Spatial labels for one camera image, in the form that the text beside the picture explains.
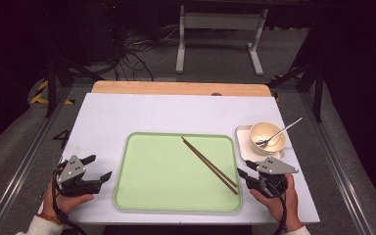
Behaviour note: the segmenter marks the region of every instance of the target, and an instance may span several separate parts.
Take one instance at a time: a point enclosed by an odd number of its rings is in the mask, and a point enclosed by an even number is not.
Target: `sleeve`
[[[26,233],[19,232],[17,235],[60,235],[63,225],[34,216]]]
[[[287,232],[284,235],[310,235],[309,231],[307,230],[306,226],[303,226],[302,228],[292,231],[292,232]]]

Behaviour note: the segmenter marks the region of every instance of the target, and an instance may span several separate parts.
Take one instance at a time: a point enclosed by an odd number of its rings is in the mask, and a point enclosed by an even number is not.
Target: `white metal frame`
[[[181,6],[179,15],[179,46],[176,58],[176,73],[183,73],[185,58],[185,28],[215,28],[215,29],[238,29],[254,30],[255,40],[248,43],[250,57],[257,75],[263,75],[259,61],[257,48],[267,16],[267,10],[260,14],[215,14],[215,13],[185,13]]]

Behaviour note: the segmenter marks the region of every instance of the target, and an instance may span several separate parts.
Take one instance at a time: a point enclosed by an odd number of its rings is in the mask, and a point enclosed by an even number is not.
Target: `metal rail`
[[[307,93],[300,93],[300,95],[305,106],[305,110],[310,116],[310,121],[322,141],[322,145],[327,156],[326,160],[329,164],[332,174],[334,175],[335,181],[338,184],[338,188],[340,189],[344,202],[348,207],[358,234],[375,234],[374,230],[365,217],[364,211],[361,208],[359,199],[353,189],[353,185],[351,184],[350,179],[348,178],[344,169],[341,167],[341,164],[337,158],[337,155],[322,123],[319,123],[313,114],[313,104],[310,101],[309,95]]]
[[[67,100],[71,91],[71,87],[63,87],[60,89],[60,95],[57,100],[57,104],[62,104],[65,100]],[[32,168],[35,160],[37,159],[38,152],[42,146],[42,143],[48,133],[48,130],[51,127],[57,113],[62,108],[62,105],[58,105],[54,110],[53,114],[44,119],[42,122],[34,140],[32,141],[31,146],[29,147],[28,151],[26,152],[25,156],[23,157],[23,161],[21,162],[20,166],[18,167],[14,177],[9,183],[5,193],[3,194],[0,200],[0,226],[8,213],[9,209],[11,208],[12,203],[18,196],[25,179]]]

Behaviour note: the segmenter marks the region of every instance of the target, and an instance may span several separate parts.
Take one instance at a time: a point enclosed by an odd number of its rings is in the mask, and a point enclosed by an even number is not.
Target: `white plate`
[[[240,147],[240,155],[244,160],[250,160],[252,162],[263,162],[267,158],[267,156],[259,155],[250,146],[250,128],[252,128],[251,125],[240,125],[236,128],[237,141]],[[285,158],[285,153],[283,152],[283,150],[281,150],[279,152],[273,153],[271,157],[283,161],[283,159]]]

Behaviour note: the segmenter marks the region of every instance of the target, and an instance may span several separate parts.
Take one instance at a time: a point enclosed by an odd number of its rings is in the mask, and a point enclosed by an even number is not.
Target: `tray rim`
[[[242,197],[242,189],[241,189],[241,181],[240,181],[240,177],[238,174],[235,174],[235,179],[236,179],[236,183],[238,185],[238,205],[235,209],[233,210],[214,210],[214,209],[209,209],[209,210],[196,210],[196,209],[156,209],[156,208],[132,208],[132,207],[123,207],[123,206],[120,206],[117,202],[117,193],[118,193],[118,186],[119,186],[119,182],[120,182],[120,177],[121,177],[121,173],[122,173],[122,168],[123,168],[123,163],[124,163],[124,160],[125,160],[125,153],[127,151],[127,147],[128,147],[128,143],[129,143],[129,140],[132,136],[135,136],[135,135],[140,135],[140,134],[147,134],[147,135],[155,135],[155,136],[167,136],[167,135],[170,135],[170,136],[182,136],[182,137],[190,137],[190,136],[196,136],[196,137],[201,137],[201,136],[212,136],[212,137],[221,137],[223,139],[226,139],[230,142],[230,147],[231,147],[231,152],[232,152],[232,156],[233,156],[233,161],[234,161],[234,167],[237,167],[237,158],[236,158],[236,153],[235,153],[235,146],[234,146],[234,140],[232,137],[228,136],[228,135],[225,135],[225,134],[218,134],[218,133],[181,133],[181,132],[150,132],[150,131],[135,131],[135,132],[132,132],[130,133],[127,138],[126,138],[126,141],[125,141],[125,146],[124,146],[124,149],[123,149],[123,152],[122,152],[122,157],[121,157],[121,160],[120,160],[120,166],[119,166],[119,173],[117,174],[117,183],[116,183],[116,186],[115,186],[115,190],[114,190],[114,194],[113,194],[113,201],[114,201],[114,204],[115,206],[120,209],[120,210],[127,210],[127,211],[137,211],[137,212],[141,212],[141,211],[146,211],[146,212],[152,212],[152,211],[156,211],[156,212],[237,212],[242,206],[243,206],[243,197]]]

